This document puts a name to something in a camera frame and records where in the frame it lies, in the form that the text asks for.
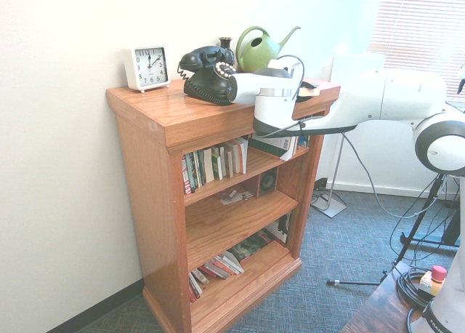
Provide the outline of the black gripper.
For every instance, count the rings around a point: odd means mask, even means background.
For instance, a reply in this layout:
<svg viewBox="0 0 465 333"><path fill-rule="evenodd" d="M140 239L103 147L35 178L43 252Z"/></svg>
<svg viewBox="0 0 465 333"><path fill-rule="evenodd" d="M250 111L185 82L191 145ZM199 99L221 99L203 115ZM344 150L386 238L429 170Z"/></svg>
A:
<svg viewBox="0 0 465 333"><path fill-rule="evenodd" d="M320 88L307 81L302 81L297 90L296 101L304 102L320 94Z"/></svg>

